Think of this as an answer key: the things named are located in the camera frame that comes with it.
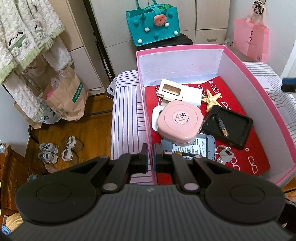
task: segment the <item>pink round case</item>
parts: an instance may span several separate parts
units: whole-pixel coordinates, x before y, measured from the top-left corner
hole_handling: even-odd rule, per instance
[[[175,100],[167,104],[157,119],[160,136],[176,145],[191,145],[202,125],[203,115],[194,105]]]

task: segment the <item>key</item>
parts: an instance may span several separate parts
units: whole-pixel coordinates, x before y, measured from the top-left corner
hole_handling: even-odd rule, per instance
[[[231,151],[230,147],[225,147],[220,151],[219,156],[220,157],[217,159],[217,162],[225,165],[226,163],[231,162],[234,157],[234,153]]]

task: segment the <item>red mat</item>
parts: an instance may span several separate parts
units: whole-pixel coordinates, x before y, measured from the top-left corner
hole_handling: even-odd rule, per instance
[[[203,95],[206,95],[206,90],[208,89],[212,95],[217,93],[221,93],[221,98],[218,99],[218,102],[226,107],[235,111],[239,114],[246,115],[241,105],[222,80],[221,77],[216,77],[206,83],[203,84],[187,84],[188,86],[200,88],[203,90]],[[145,95],[147,102],[147,110],[149,115],[149,122],[152,121],[152,110],[155,106],[161,104],[160,99],[156,95],[159,86],[148,86],[145,87]],[[200,106],[200,110],[204,115],[204,119],[207,117],[207,103],[202,102]],[[154,132],[151,128],[151,136],[152,136],[152,144],[160,143],[161,137],[158,133]],[[223,143],[216,141],[216,147],[218,145],[224,145]],[[252,127],[251,132],[249,134],[249,138],[246,142],[246,145],[243,150],[237,150],[232,148],[234,153],[234,158],[231,160],[231,163],[227,163],[226,165],[232,167],[234,169],[240,170],[245,173],[249,173],[251,175],[259,176],[262,173],[269,170],[269,162],[265,155],[264,149],[259,141],[257,134],[255,133],[254,128]],[[168,174],[157,174],[158,184],[171,184],[171,177]]]

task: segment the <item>pink box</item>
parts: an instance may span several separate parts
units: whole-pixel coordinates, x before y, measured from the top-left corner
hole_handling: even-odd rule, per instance
[[[169,46],[138,51],[136,56],[150,160],[153,148],[145,87],[159,85],[163,78],[184,84],[220,76],[254,121],[271,167],[261,177],[284,186],[296,175],[296,148],[280,113],[258,80],[227,47]]]

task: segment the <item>white round object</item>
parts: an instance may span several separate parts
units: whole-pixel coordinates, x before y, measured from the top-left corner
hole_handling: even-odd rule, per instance
[[[186,183],[184,185],[184,188],[187,191],[195,191],[195,190],[197,190],[199,188],[199,186],[196,183]]]
[[[158,126],[157,126],[157,119],[159,117],[160,111],[162,111],[165,108],[165,106],[156,106],[153,108],[152,111],[152,129],[155,132],[158,132]]]

